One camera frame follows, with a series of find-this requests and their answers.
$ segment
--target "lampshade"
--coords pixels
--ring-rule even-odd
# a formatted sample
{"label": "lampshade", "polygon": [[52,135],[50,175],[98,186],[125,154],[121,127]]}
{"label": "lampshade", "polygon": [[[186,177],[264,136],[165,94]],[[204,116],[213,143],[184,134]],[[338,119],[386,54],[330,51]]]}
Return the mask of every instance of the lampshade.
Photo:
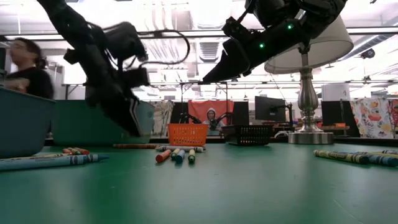
{"label": "lampshade", "polygon": [[[340,16],[321,35],[311,40],[310,45],[308,66],[313,68],[332,63],[354,48],[354,43],[349,37]],[[273,74],[298,72],[302,68],[302,59],[298,47],[297,44],[270,59],[265,64],[265,71]]]}

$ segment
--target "silver lamp stand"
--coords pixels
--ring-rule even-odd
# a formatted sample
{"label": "silver lamp stand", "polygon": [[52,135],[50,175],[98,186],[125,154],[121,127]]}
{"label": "silver lamp stand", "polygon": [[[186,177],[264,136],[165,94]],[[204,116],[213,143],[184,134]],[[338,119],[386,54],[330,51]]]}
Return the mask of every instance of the silver lamp stand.
{"label": "silver lamp stand", "polygon": [[300,51],[303,67],[300,69],[300,93],[298,107],[300,108],[303,127],[289,133],[291,144],[333,144],[333,133],[325,133],[317,127],[314,119],[315,109],[318,108],[318,96],[312,85],[312,68],[308,66],[308,51]]}

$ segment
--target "person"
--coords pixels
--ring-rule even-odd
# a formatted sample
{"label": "person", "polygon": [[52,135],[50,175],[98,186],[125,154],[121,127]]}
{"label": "person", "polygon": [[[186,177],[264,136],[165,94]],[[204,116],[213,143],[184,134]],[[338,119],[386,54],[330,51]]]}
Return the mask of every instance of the person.
{"label": "person", "polygon": [[203,124],[208,124],[209,128],[207,131],[207,135],[219,135],[221,131],[221,127],[225,126],[224,122],[219,121],[216,123],[216,110],[213,108],[209,108],[207,110],[207,120],[203,122]]}
{"label": "person", "polygon": [[40,47],[31,40],[17,38],[9,54],[18,71],[6,76],[6,88],[53,99],[54,87],[50,75],[44,70],[45,59]]}

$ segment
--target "green table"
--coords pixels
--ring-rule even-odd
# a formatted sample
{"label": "green table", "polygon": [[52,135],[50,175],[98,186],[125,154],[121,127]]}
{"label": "green table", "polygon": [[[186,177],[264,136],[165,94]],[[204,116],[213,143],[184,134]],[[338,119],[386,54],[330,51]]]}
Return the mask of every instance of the green table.
{"label": "green table", "polygon": [[[0,173],[0,223],[397,223],[397,169],[314,157],[335,144],[209,144],[176,166],[153,150],[116,150],[85,166]],[[42,154],[60,152],[46,147]]]}

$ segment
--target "black basket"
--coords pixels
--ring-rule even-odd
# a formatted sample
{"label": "black basket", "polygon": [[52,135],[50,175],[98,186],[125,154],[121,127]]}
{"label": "black basket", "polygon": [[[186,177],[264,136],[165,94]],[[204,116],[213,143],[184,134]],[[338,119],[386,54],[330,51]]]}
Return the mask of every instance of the black basket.
{"label": "black basket", "polygon": [[237,146],[263,146],[269,143],[270,126],[229,125],[222,127],[225,142]]}

